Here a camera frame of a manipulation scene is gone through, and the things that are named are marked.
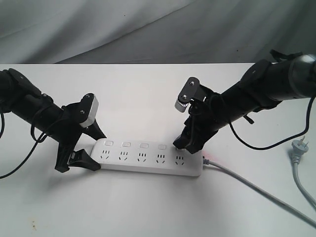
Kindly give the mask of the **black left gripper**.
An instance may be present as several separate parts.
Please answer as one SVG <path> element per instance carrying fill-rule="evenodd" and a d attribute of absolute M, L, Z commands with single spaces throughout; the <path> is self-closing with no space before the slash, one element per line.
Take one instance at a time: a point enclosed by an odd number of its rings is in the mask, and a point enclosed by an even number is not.
<path fill-rule="evenodd" d="M 101 169 L 101 165 L 92 159 L 85 149 L 74 151 L 83 131 L 75 119 L 78 107 L 78 102 L 61 108 L 52 103 L 41 109 L 37 115 L 37 128 L 58 142 L 55 169 L 59 172 L 68 171 L 69 166 L 91 171 Z M 83 133 L 96 141 L 107 138 L 97 120 L 85 128 Z"/>

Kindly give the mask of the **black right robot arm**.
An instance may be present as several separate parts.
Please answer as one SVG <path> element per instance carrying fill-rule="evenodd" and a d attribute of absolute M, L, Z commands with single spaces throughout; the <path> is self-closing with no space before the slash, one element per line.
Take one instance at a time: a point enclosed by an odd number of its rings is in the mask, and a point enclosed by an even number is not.
<path fill-rule="evenodd" d="M 191 154 L 202 150 L 221 128 L 237 119 L 254 121 L 249 113 L 276 108 L 282 101 L 308 98 L 306 125 L 302 132 L 266 147 L 254 147 L 243 141 L 232 129 L 234 136 L 245 146 L 264 151 L 291 139 L 305 135 L 310 127 L 310 114 L 316 98 L 316 57 L 302 52 L 282 54 L 271 50 L 275 63 L 260 60 L 253 64 L 233 86 L 217 93 L 202 85 L 196 77 L 190 77 L 180 91 L 175 108 L 189 117 L 184 129 L 173 145 Z"/>

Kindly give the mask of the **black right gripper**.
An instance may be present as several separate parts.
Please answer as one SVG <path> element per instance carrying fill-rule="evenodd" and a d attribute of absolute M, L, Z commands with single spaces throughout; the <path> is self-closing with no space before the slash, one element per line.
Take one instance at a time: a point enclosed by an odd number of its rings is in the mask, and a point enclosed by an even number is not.
<path fill-rule="evenodd" d="M 188 105 L 189 117 L 173 145 L 197 153 L 219 129 L 231 123 L 231 89 L 217 93 L 200 85 Z"/>

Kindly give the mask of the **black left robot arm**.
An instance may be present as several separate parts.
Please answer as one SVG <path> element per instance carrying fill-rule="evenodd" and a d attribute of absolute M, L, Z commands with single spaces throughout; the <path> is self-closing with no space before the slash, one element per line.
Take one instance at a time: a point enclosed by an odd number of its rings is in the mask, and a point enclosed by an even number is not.
<path fill-rule="evenodd" d="M 89 154 L 74 148 L 82 134 L 94 140 L 105 138 L 96 121 L 98 100 L 88 93 L 79 102 L 58 107 L 53 99 L 42 93 L 23 74 L 15 69 L 0 73 L 0 111 L 14 113 L 31 125 L 31 137 L 35 129 L 58 142 L 55 169 L 61 173 L 70 167 L 80 167 L 96 171 L 101 168 Z"/>

